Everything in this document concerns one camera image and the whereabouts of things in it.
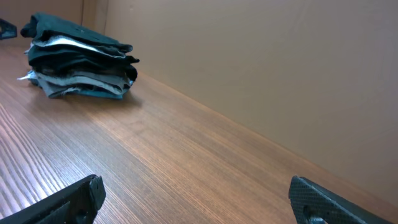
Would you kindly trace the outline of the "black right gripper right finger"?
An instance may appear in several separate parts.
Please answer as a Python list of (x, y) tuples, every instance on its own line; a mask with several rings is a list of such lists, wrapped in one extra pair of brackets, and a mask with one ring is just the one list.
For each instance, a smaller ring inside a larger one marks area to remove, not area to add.
[(289, 200), (297, 223), (390, 224), (305, 177), (293, 176)]

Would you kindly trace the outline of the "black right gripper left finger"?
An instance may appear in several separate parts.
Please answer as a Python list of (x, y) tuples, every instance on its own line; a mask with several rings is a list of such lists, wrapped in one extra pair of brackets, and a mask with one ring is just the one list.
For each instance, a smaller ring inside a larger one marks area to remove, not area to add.
[(1, 219), (1, 224), (92, 224), (105, 198), (102, 177), (91, 174)]

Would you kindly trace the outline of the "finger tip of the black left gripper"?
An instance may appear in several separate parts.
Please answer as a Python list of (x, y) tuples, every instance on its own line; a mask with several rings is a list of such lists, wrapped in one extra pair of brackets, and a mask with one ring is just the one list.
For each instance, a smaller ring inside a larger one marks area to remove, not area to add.
[(17, 27), (10, 22), (0, 19), (0, 39), (12, 39), (17, 37)]

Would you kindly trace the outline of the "stack of folded dark clothes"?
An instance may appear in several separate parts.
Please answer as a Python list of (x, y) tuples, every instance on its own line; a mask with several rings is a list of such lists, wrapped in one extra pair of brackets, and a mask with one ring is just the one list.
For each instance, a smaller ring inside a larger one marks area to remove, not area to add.
[(49, 98), (77, 94), (120, 100), (137, 79), (132, 46), (76, 23), (35, 13), (20, 31), (30, 38), (24, 79)]

